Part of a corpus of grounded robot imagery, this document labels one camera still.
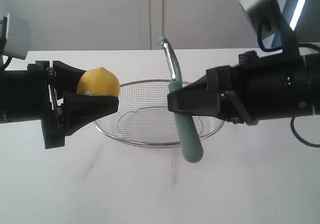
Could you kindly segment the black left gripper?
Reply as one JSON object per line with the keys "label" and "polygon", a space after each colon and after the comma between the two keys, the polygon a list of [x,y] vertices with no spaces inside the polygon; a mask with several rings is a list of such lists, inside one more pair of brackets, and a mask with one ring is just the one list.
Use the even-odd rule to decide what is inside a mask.
{"label": "black left gripper", "polygon": [[32,93],[36,99],[35,108],[41,121],[44,147],[53,149],[65,145],[65,136],[71,136],[87,124],[116,113],[119,98],[76,94],[78,82],[86,71],[54,60],[54,86],[57,96],[63,96],[64,101],[62,105],[64,118],[62,131],[57,112],[54,109],[56,105],[50,100],[49,63],[49,61],[36,61],[27,66],[27,72],[31,81]]}

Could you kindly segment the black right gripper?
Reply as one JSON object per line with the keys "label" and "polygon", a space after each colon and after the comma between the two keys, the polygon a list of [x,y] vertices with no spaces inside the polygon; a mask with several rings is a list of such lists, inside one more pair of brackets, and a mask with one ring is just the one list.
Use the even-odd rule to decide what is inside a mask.
{"label": "black right gripper", "polygon": [[237,65],[208,69],[206,76],[171,91],[167,101],[170,112],[256,125],[310,115],[310,80],[301,55],[247,52]]}

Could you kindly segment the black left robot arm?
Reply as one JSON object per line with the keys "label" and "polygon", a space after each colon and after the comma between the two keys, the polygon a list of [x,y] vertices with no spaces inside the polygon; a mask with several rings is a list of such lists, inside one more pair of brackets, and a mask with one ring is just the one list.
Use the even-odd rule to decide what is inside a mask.
{"label": "black left robot arm", "polygon": [[37,61],[26,70],[0,71],[1,123],[40,120],[44,147],[63,147],[65,138],[118,111],[119,99],[76,93],[84,70],[61,61]]}

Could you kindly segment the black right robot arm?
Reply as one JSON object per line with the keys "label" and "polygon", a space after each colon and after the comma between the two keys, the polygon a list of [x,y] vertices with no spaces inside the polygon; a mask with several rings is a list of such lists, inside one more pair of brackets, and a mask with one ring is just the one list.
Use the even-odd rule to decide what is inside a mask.
{"label": "black right robot arm", "polygon": [[240,54],[238,64],[205,75],[167,96],[175,113],[215,117],[234,124],[317,115],[320,112],[320,56]]}

